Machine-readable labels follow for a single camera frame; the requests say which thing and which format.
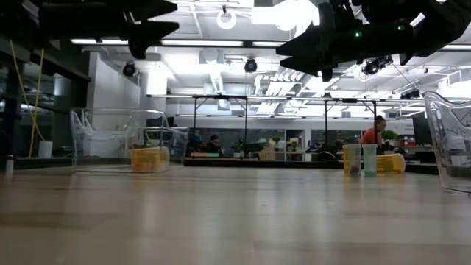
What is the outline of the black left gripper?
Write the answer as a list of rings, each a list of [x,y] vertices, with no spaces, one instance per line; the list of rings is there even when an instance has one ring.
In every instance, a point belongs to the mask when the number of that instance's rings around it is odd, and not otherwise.
[[[97,0],[86,1],[97,22],[95,38],[117,37],[126,40],[132,56],[146,58],[145,40],[160,40],[180,28],[177,22],[139,21],[172,13],[177,5],[167,0]]]

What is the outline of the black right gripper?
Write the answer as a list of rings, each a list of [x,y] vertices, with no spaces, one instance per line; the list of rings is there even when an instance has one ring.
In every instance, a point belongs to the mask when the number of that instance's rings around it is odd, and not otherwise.
[[[371,57],[408,53],[413,50],[414,4],[411,2],[322,2],[319,26],[309,26],[301,35],[278,46],[276,54],[295,56],[312,52],[318,57],[288,57],[284,68],[318,73],[327,82],[339,63]]]

